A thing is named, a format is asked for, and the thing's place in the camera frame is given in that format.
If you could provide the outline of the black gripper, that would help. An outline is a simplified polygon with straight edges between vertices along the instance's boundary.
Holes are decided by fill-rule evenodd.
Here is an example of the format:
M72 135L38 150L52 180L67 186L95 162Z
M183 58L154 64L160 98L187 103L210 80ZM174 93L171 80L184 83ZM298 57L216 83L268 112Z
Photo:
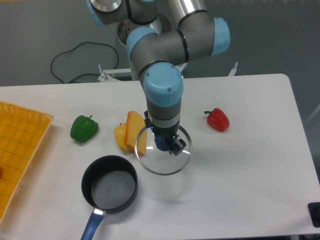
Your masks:
M170 139L168 141L168 150L170 154L174 154L178 156L186 147L186 142L177 137L177 131L179 130L180 123L177 122L173 126L170 127L158 127L154 124L151 125L151 131L154 133L155 136L161 137L164 139Z

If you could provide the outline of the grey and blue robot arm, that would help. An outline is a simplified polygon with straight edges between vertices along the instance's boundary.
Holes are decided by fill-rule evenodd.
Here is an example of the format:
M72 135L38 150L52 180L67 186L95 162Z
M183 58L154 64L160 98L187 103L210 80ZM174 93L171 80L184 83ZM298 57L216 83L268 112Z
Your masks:
M184 89L178 65L226 51L231 43L227 22L212 18L202 0L171 0L177 29L165 33L152 27L158 18L154 0L89 0L87 6L99 25L135 24L125 45L146 97L145 125L169 153L179 155L186 143L177 134Z

